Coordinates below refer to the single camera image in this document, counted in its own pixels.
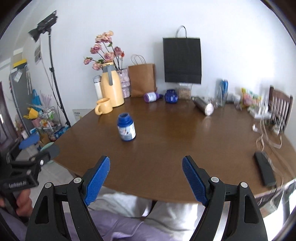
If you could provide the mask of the left hand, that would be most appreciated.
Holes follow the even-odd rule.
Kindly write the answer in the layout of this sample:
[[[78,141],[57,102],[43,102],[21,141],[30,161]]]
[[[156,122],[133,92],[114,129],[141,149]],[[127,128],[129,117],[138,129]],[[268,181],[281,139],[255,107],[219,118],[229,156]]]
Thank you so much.
[[[16,204],[18,208],[16,209],[16,214],[18,217],[27,217],[30,218],[32,215],[33,207],[32,200],[30,198],[31,190],[25,189],[20,192],[16,199]],[[4,208],[6,207],[4,195],[1,193],[1,215],[4,218],[13,217],[7,213]]]

